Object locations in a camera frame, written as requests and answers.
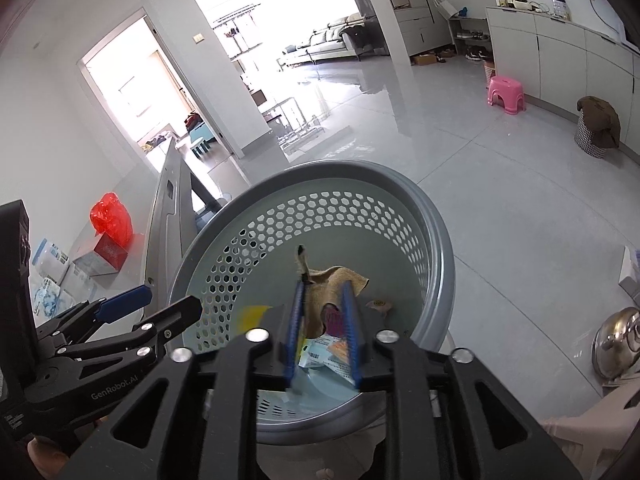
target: gray plastic basket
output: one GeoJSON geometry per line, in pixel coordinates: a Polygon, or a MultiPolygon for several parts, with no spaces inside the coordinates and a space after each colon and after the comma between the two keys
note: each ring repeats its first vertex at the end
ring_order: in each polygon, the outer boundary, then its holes
{"type": "MultiPolygon", "coordinates": [[[[200,298],[203,314],[172,348],[220,349],[236,335],[234,316],[242,308],[290,303],[298,244],[313,269],[340,265],[369,278],[362,301],[392,302],[391,328],[422,348],[440,348],[455,290],[444,222],[411,180],[351,161],[290,168],[215,216],[188,249],[170,293],[170,302],[187,294],[200,298]]],[[[385,411],[385,396],[358,394],[325,367],[297,368],[286,392],[260,391],[257,411],[258,442],[308,444],[372,423],[385,411]]]]}

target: doorway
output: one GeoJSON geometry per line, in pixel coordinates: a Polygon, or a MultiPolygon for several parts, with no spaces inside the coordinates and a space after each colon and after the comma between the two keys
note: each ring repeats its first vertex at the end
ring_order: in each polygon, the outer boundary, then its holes
{"type": "Polygon", "coordinates": [[[170,137],[208,170],[232,153],[142,9],[78,65],[104,110],[130,144],[140,148],[141,156],[170,137]]]}

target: power cord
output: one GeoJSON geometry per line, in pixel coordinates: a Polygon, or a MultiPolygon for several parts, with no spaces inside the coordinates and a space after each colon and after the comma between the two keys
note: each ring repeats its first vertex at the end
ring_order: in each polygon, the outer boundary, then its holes
{"type": "Polygon", "coordinates": [[[591,3],[591,9],[593,9],[593,12],[596,13],[596,16],[598,16],[600,18],[600,21],[602,23],[604,23],[605,25],[607,25],[607,27],[609,27],[611,30],[615,30],[616,33],[618,32],[618,30],[616,28],[611,27],[611,25],[609,25],[609,23],[605,22],[600,15],[598,14],[598,11],[596,10],[596,8],[593,6],[593,0],[589,0],[589,2],[591,3]]]}

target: tissue box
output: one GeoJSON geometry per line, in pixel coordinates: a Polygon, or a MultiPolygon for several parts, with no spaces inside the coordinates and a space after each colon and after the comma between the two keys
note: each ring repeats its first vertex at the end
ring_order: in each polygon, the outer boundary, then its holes
{"type": "Polygon", "coordinates": [[[638,259],[636,252],[629,247],[625,247],[625,255],[622,258],[622,268],[620,269],[620,279],[618,284],[625,289],[636,303],[640,301],[640,285],[638,284],[638,259]]]}
{"type": "Polygon", "coordinates": [[[83,244],[73,262],[89,276],[119,272],[127,259],[127,251],[103,233],[83,244]]]}

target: white shopping bag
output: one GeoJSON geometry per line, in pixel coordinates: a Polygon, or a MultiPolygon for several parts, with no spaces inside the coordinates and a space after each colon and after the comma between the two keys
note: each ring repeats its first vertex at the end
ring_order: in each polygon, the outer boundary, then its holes
{"type": "Polygon", "coordinates": [[[440,11],[440,14],[444,16],[445,20],[448,20],[451,16],[455,16],[458,11],[447,0],[433,0],[436,7],[440,11]]]}

